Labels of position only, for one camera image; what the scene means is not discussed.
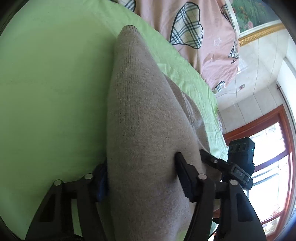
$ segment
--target metal rivet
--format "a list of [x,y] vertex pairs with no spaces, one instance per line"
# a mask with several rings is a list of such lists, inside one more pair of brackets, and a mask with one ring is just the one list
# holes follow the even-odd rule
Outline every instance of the metal rivet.
[[233,185],[233,186],[237,186],[238,182],[237,182],[237,180],[231,179],[230,184]]
[[88,173],[88,174],[86,174],[86,175],[84,176],[84,178],[85,178],[86,180],[88,180],[88,179],[92,179],[92,177],[93,177],[93,175],[92,175],[91,173]]
[[207,179],[207,175],[206,175],[206,174],[199,174],[199,175],[198,175],[198,178],[199,178],[200,180],[206,180],[206,179]]
[[61,184],[62,184],[62,180],[60,180],[60,179],[54,181],[55,186],[59,186]]

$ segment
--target plaid heart pattern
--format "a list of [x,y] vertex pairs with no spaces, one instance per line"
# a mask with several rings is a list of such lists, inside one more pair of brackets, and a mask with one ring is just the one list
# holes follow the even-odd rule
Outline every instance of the plaid heart pattern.
[[239,58],[239,52],[237,50],[237,39],[235,38],[234,44],[230,54],[228,55],[229,58]]
[[217,84],[217,86],[215,87],[214,90],[217,90],[217,93],[220,92],[222,89],[225,88],[225,82],[221,81],[219,84]]
[[229,8],[228,8],[227,4],[223,5],[221,7],[221,10],[222,10],[224,17],[228,20],[228,22],[230,22],[231,26],[233,27],[233,30],[235,31],[235,25],[234,25],[231,15],[230,15]]
[[136,9],[136,1],[135,0],[109,0],[109,1],[119,3],[133,12]]
[[187,2],[179,10],[170,34],[172,45],[188,45],[199,49],[202,45],[203,28],[200,24],[200,9],[192,2]]

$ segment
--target wooden window frame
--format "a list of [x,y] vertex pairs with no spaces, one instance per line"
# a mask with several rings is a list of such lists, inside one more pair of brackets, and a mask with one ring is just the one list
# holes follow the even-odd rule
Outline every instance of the wooden window frame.
[[294,149],[293,135],[292,135],[289,119],[286,114],[285,108],[283,105],[281,105],[276,109],[272,110],[271,112],[267,113],[266,115],[252,121],[251,123],[248,123],[234,131],[231,131],[223,135],[226,144],[229,145],[231,140],[252,136],[277,122],[280,125],[281,132],[283,135],[285,151],[280,153],[278,156],[272,158],[271,160],[268,160],[255,167],[255,172],[256,172],[273,164],[274,162],[279,161],[283,157],[288,156],[289,181],[288,181],[288,193],[287,193],[284,209],[280,213],[274,215],[273,217],[270,217],[267,220],[264,220],[261,222],[261,224],[265,224],[280,217],[279,223],[277,225],[275,232],[267,236],[268,241],[274,240],[283,229],[283,226],[288,218],[288,214],[292,206],[292,197],[295,191],[296,178],[291,178],[291,177],[295,177],[295,171],[296,171],[295,149]]

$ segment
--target painting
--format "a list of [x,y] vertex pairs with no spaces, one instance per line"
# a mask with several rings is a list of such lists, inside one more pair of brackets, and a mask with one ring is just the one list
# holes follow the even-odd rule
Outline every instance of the painting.
[[274,11],[262,0],[230,0],[240,33],[279,20]]
[[285,28],[262,0],[226,0],[226,4],[234,20],[240,46]]

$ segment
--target bed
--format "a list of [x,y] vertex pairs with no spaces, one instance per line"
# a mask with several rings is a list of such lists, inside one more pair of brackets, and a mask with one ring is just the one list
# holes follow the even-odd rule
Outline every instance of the bed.
[[[107,0],[30,0],[0,36],[0,215],[22,239],[54,180],[76,180],[105,160],[113,45],[128,24],[198,106],[211,154],[227,159],[212,90],[141,17]],[[112,240],[106,207],[98,208]]]
[[239,63],[236,27],[225,0],[112,0],[141,16],[162,34],[219,92]]

